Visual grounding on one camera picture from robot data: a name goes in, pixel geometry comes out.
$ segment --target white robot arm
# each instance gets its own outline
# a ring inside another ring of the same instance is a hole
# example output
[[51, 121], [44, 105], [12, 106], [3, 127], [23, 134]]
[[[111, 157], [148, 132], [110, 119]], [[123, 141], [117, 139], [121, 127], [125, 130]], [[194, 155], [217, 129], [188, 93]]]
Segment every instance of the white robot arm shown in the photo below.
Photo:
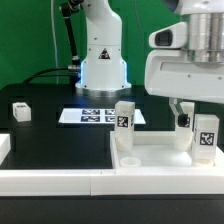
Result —
[[80, 60], [75, 47], [70, 16], [82, 8], [87, 23], [87, 56], [81, 64], [77, 92], [92, 96], [118, 96], [131, 88], [126, 62], [121, 57], [122, 22], [108, 0], [69, 0], [61, 6], [73, 55], [73, 67]]
[[181, 22], [154, 32], [147, 59], [152, 95], [224, 102], [224, 1], [164, 0]]

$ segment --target white cube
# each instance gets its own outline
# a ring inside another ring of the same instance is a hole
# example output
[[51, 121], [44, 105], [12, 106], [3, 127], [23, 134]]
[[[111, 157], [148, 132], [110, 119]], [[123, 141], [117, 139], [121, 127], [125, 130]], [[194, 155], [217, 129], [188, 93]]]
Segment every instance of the white cube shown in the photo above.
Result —
[[212, 160], [216, 156], [219, 119], [215, 115], [195, 115], [192, 156], [194, 160]]
[[24, 102], [13, 103], [13, 115], [18, 122], [31, 121], [31, 109]]

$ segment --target black tabletop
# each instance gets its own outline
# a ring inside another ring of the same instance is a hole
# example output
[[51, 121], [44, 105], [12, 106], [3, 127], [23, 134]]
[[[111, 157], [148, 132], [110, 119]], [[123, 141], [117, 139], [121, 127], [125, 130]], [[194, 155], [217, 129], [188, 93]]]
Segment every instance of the black tabletop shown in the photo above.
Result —
[[[0, 91], [0, 132], [10, 133], [12, 149], [1, 169], [111, 169], [109, 133], [113, 124], [61, 124], [64, 108], [114, 108], [120, 101], [132, 101], [146, 124], [136, 131], [174, 130], [174, 116], [168, 98], [150, 96], [143, 86], [134, 86], [122, 97], [82, 96], [69, 85], [14, 84]], [[32, 120], [17, 122], [12, 103], [26, 102]], [[197, 103], [196, 112], [220, 118], [219, 145], [224, 138], [224, 108], [218, 104]]]
[[[64, 108], [111, 109], [119, 100], [133, 101], [142, 111], [146, 124], [136, 125], [136, 131], [174, 130], [168, 99], [149, 96], [143, 86], [134, 86], [128, 96], [118, 98], [80, 96], [68, 85], [6, 86], [0, 91], [0, 133], [10, 133], [12, 149], [0, 169], [111, 169], [113, 125], [59, 124], [58, 120]], [[31, 122], [15, 120], [14, 102], [31, 107]], [[223, 149], [224, 108], [197, 102], [196, 113], [219, 117], [218, 145]], [[0, 197], [0, 219], [2, 223], [221, 224], [224, 196]]]

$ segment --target green backdrop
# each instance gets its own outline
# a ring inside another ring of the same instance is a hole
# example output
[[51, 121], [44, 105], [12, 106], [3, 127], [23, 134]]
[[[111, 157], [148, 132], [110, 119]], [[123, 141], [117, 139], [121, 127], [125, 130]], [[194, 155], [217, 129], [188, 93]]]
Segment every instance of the green backdrop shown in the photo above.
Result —
[[[59, 65], [68, 65], [71, 62], [70, 49], [64, 20], [59, 11], [63, 2], [66, 0], [55, 0], [55, 24]], [[171, 13], [160, 0], [136, 0], [139, 27], [145, 43], [144, 53], [136, 23], [134, 0], [109, 2], [123, 21], [122, 55], [128, 64], [128, 80], [132, 84], [143, 84], [146, 54], [150, 52], [149, 34], [176, 23], [179, 16]], [[73, 15], [72, 22], [78, 51], [83, 59], [86, 54], [84, 13]], [[1, 0], [0, 88], [20, 83], [35, 72], [51, 67], [55, 67], [51, 0]]]

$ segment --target white paper sheet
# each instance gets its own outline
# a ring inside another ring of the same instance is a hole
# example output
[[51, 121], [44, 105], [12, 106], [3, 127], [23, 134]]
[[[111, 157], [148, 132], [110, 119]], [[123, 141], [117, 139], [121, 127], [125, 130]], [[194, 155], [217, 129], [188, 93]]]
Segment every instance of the white paper sheet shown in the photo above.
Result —
[[[114, 109], [63, 109], [59, 123], [65, 124], [114, 124]], [[139, 109], [135, 110], [135, 124], [145, 124], [145, 119]]]

